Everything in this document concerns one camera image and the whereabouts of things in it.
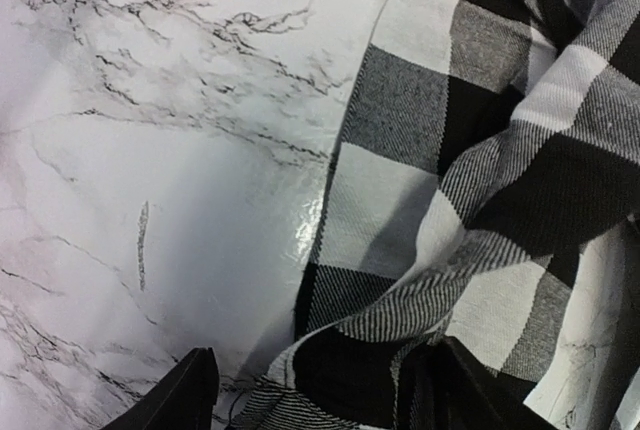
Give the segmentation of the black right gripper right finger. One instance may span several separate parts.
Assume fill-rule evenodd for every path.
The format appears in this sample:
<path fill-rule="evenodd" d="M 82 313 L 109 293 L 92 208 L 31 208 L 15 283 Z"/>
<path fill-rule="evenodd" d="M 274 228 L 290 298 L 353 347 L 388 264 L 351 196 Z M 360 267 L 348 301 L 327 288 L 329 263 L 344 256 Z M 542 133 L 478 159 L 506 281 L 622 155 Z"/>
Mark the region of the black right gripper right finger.
<path fill-rule="evenodd" d="M 453 337 L 425 349 L 416 369 L 414 429 L 551 429 Z"/>

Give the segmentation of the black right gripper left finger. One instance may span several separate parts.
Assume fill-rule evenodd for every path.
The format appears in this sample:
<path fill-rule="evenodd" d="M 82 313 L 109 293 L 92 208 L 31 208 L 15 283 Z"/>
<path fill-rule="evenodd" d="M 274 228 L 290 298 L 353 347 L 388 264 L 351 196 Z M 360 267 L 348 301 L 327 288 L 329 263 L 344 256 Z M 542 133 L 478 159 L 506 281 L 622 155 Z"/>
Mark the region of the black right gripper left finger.
<path fill-rule="evenodd" d="M 211 348 L 194 348 L 140 401 L 103 430 L 210 430 L 219 391 Z"/>

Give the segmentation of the black white checked shirt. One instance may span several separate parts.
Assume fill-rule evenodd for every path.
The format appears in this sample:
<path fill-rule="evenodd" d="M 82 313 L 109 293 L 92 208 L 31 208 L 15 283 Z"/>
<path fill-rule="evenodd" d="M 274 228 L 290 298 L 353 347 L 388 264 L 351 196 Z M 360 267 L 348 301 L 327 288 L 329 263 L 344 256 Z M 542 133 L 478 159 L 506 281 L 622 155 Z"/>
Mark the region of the black white checked shirt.
<path fill-rule="evenodd" d="M 459 340 L 551 429 L 639 425 L 639 0 L 387 0 L 295 341 L 233 429 L 414 429 Z"/>

